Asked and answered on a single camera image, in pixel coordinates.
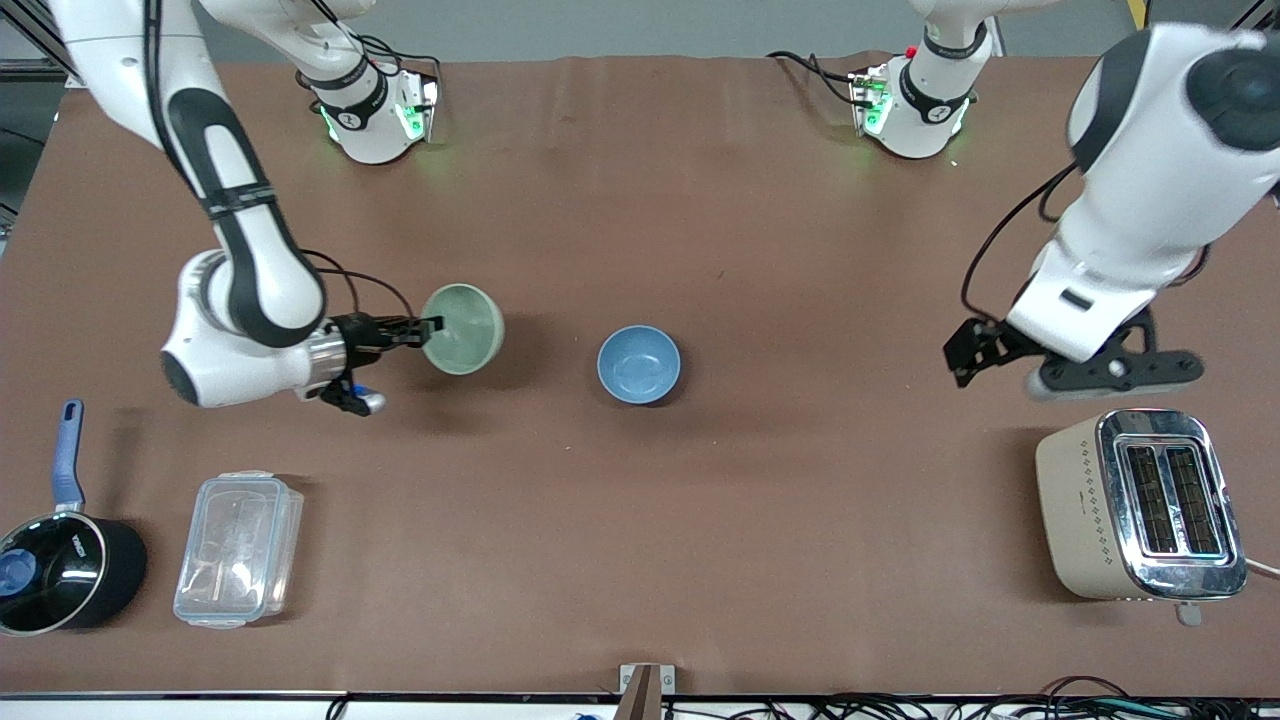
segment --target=blue pan handle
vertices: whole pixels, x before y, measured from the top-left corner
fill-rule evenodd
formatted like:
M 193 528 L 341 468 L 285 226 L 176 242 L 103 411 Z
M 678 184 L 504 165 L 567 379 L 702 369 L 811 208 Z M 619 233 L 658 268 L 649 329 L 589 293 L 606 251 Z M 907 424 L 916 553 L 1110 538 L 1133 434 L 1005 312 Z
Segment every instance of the blue pan handle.
M 58 423 L 58 446 L 54 447 L 54 509 L 58 512 L 84 509 L 84 491 L 76 477 L 79 457 L 79 430 L 84 423 L 84 404 L 72 398 L 63 404 Z

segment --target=toaster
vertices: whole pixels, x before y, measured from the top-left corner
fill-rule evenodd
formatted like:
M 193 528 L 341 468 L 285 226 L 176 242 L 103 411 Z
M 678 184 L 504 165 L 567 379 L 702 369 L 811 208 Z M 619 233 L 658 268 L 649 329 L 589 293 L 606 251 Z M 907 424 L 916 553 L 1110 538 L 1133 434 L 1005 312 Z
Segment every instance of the toaster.
M 1248 568 L 1213 445 L 1178 410 L 1112 410 L 1036 448 L 1053 570 L 1075 594 L 1193 603 L 1240 592 Z

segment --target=brown paper tabletop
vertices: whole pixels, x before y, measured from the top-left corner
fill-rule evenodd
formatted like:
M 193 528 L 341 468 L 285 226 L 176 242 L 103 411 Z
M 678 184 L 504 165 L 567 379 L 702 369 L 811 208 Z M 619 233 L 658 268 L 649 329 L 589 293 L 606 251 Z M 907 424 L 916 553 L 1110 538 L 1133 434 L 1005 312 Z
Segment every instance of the brown paper tabletop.
M 360 372 L 389 398 L 370 419 L 292 393 L 197 410 L 168 388 L 177 273 L 212 232 L 157 151 L 69 94 L 0 263 L 0 525 L 50 509 L 56 413 L 78 396 L 88 511 L 136 523 L 151 565 L 106 628 L 0 639 L 0 689 L 594 692 L 620 662 L 662 661 L 703 693 L 1092 673 L 1280 696 L 1280 583 L 1254 578 L 1187 629 L 1169 605 L 1056 580 L 1036 443 L 1125 401 L 1036 405 L 1032 363 L 959 391 L 943 365 L 964 269 L 1066 163 L 1091 64 L 992 61 L 965 132 L 915 163 L 774 61 L 449 65 L 439 145 L 385 167 L 326 141 L 292 68 L 221 68 L 300 243 L 415 302 L 475 283 L 507 315 L 476 375 L 413 350 Z M 1014 223 L 975 299 L 1006 310 L 1047 232 L 1033 211 Z M 1162 343 L 1207 373 L 1129 402 L 1204 421 L 1263 562 L 1280 560 L 1277 236 L 1257 209 L 1161 295 Z M 330 313 L 347 309 L 330 284 Z M 662 407 L 596 382 L 599 343 L 631 323 L 684 354 Z M 196 489 L 246 469 L 306 496 L 287 610 L 187 626 L 172 603 Z

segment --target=clear plastic lid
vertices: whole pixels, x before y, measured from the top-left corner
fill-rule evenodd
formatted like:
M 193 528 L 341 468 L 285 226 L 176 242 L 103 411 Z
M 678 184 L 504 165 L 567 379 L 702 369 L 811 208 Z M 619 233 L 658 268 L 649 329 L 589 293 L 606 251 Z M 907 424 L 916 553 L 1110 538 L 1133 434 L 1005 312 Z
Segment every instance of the clear plastic lid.
M 284 607 L 302 493 L 268 473 L 200 486 L 173 612 L 205 628 L 238 628 Z

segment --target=black saucepan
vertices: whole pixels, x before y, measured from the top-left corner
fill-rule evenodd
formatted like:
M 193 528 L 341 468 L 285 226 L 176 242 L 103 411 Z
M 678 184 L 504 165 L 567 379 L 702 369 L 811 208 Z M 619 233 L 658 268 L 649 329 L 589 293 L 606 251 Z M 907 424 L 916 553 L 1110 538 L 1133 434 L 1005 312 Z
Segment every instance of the black saucepan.
M 83 515 L 76 475 L 84 404 L 68 400 L 54 452 L 54 512 L 24 523 L 0 541 L 0 633 L 38 635 L 91 628 L 124 609 L 138 592 L 147 551 L 138 533 L 115 520 Z

